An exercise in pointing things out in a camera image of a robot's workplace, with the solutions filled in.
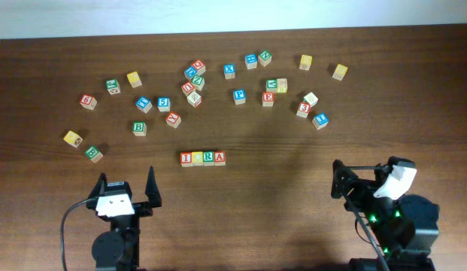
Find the blue D wooden block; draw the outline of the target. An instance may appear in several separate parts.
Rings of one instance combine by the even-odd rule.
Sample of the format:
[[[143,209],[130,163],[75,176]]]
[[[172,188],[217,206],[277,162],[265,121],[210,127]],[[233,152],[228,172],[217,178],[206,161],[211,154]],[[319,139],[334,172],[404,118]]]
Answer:
[[[195,75],[197,75],[197,70],[192,67],[192,66],[189,66],[187,69],[185,69],[184,71],[184,75],[185,75],[185,78],[190,81],[192,77],[194,77]]]

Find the blue X wooden block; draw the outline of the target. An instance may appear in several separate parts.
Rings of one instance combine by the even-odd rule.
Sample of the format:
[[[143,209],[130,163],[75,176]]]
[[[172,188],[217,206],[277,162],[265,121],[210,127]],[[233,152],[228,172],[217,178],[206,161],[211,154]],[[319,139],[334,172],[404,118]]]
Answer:
[[[223,72],[226,80],[235,78],[235,65],[232,63],[223,66]]]

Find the red 3 wooden block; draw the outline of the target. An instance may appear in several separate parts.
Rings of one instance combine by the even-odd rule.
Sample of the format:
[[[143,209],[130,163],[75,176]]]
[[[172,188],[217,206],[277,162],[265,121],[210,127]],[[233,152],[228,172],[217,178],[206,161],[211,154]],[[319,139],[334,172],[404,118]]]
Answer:
[[[298,117],[306,118],[311,110],[311,105],[307,102],[300,102],[296,115]]]

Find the red Y wooden block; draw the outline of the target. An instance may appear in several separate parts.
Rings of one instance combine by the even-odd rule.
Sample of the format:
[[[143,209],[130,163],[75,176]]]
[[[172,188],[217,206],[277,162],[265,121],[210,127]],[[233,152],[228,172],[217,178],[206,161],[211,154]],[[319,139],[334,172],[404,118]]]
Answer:
[[[177,128],[179,127],[180,123],[181,123],[181,117],[180,117],[179,114],[177,114],[177,113],[171,111],[171,112],[168,114],[168,116],[166,117],[165,122],[166,122],[169,126],[175,128],[175,129],[177,129]]]

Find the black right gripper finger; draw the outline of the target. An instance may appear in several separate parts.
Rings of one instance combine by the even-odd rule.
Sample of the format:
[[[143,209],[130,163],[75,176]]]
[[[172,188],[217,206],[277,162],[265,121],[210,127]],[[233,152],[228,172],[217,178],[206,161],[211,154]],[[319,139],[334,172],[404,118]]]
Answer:
[[[353,186],[359,180],[359,176],[340,160],[333,162],[332,171],[331,198],[340,199],[344,193],[349,193],[353,189]]]
[[[401,167],[406,167],[406,168],[416,167],[415,162],[413,162],[412,160],[409,160],[404,157],[396,157],[396,156],[391,156],[387,161],[387,165],[390,167],[393,167],[393,166],[401,166]]]

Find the plain diamond wooden block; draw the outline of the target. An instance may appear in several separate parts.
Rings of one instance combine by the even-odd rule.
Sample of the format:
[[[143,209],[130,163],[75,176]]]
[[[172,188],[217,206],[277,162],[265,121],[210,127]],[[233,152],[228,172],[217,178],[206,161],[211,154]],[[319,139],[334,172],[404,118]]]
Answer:
[[[192,91],[188,95],[187,101],[192,107],[197,108],[202,103],[202,97],[196,91]]]

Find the blue T wooden block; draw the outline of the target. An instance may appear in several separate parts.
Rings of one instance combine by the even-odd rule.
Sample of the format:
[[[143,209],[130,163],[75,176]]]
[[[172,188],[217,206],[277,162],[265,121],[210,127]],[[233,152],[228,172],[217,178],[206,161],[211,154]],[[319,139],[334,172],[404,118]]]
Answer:
[[[145,114],[153,107],[151,101],[144,96],[140,97],[135,103],[135,105],[140,111],[144,112]]]

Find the red Q wooden block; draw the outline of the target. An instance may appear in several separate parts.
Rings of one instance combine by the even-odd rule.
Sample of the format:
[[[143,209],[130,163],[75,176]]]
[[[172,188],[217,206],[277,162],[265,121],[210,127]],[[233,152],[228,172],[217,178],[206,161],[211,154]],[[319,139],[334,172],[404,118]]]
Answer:
[[[193,62],[192,67],[196,70],[196,74],[198,76],[203,75],[206,72],[206,66],[200,59]]]

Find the red 6 wooden block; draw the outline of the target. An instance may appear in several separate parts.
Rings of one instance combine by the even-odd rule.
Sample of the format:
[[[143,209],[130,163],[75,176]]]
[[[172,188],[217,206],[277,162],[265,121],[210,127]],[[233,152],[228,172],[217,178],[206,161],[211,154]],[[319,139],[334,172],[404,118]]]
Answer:
[[[84,94],[80,99],[80,104],[86,109],[94,110],[97,105],[97,100],[91,95]]]

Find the red I wooden block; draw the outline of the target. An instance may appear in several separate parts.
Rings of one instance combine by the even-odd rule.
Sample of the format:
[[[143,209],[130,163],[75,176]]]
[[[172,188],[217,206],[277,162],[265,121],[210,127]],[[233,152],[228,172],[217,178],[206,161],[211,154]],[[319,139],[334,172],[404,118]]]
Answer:
[[[181,152],[180,153],[180,164],[182,167],[190,167],[193,165],[192,153],[191,152]]]

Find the green R wooden block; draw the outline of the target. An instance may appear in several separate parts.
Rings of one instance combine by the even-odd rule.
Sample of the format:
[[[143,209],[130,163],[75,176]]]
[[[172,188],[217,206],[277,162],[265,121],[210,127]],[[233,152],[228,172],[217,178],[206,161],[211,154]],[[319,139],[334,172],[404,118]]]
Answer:
[[[204,166],[213,166],[214,165],[214,152],[213,151],[204,151],[203,152],[203,165]]]

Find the blue H wooden block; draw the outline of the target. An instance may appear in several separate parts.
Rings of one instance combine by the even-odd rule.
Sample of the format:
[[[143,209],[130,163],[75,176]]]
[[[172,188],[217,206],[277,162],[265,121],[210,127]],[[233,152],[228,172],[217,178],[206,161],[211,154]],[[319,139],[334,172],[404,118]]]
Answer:
[[[244,58],[247,69],[255,69],[258,64],[256,54],[247,54]]]

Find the yellow sided wooden block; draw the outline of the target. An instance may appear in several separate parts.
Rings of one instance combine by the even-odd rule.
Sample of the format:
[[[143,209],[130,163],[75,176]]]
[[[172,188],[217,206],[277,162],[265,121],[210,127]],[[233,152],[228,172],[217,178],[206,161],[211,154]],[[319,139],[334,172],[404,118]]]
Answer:
[[[277,79],[277,93],[286,93],[288,91],[288,81],[286,78]]]

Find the red U wooden block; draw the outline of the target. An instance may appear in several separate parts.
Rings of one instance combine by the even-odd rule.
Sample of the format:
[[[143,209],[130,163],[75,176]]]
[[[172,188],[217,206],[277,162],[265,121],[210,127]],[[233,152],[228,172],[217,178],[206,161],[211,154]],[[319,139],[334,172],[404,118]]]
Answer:
[[[190,95],[193,91],[196,90],[195,86],[190,82],[187,81],[185,84],[181,85],[181,90],[185,96]]]

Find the red A wooden block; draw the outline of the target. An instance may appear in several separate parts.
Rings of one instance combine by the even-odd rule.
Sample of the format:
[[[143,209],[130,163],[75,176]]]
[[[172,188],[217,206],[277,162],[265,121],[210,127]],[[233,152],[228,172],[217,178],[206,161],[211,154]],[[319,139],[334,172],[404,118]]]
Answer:
[[[226,153],[224,151],[214,152],[214,165],[225,166],[226,165]]]

